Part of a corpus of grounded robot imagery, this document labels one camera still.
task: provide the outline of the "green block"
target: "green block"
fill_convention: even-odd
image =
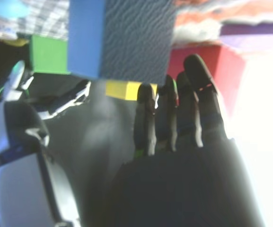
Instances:
[[[33,71],[70,74],[67,71],[67,42],[33,35],[30,44]]]

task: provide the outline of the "bright white light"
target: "bright white light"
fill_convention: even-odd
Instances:
[[[249,60],[232,124],[263,219],[273,227],[273,53]]]

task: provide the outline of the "light blue object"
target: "light blue object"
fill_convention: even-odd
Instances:
[[[18,18],[29,14],[28,7],[19,0],[0,0],[0,17]]]

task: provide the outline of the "black and white checkered fabric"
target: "black and white checkered fabric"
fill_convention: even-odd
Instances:
[[[26,18],[14,20],[14,28],[23,34],[68,39],[69,0],[22,0],[29,6]]]

